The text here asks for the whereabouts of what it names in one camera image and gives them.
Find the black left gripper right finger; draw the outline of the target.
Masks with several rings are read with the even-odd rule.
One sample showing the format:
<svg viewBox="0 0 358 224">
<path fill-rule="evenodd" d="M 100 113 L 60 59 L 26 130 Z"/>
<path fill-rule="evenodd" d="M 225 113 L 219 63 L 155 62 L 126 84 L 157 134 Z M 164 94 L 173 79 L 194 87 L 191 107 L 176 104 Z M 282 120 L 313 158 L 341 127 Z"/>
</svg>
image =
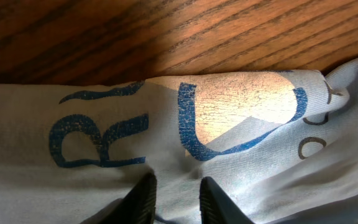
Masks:
<svg viewBox="0 0 358 224">
<path fill-rule="evenodd" d="M 202 224 L 254 224 L 212 177 L 201 180 L 200 212 Z"/>
</svg>

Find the light blue printed t-shirt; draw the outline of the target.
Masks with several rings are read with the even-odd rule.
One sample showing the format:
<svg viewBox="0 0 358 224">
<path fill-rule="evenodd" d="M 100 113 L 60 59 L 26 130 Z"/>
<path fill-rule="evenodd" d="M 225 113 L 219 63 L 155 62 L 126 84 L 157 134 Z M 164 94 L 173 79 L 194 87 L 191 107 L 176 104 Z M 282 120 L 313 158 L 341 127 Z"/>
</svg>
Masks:
<svg viewBox="0 0 358 224">
<path fill-rule="evenodd" d="M 255 223 L 358 223 L 358 59 L 0 85 L 0 223 L 96 221 L 149 172 L 159 223 L 199 223 L 206 176 Z"/>
</svg>

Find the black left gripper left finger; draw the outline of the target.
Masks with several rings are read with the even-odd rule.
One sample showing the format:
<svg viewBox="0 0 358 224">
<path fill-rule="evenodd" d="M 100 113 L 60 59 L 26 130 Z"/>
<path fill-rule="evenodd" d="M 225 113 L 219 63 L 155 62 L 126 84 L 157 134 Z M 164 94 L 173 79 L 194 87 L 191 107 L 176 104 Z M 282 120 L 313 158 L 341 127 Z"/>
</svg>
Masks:
<svg viewBox="0 0 358 224">
<path fill-rule="evenodd" d="M 156 196 L 156 176 L 145 174 L 99 224 L 153 224 Z"/>
</svg>

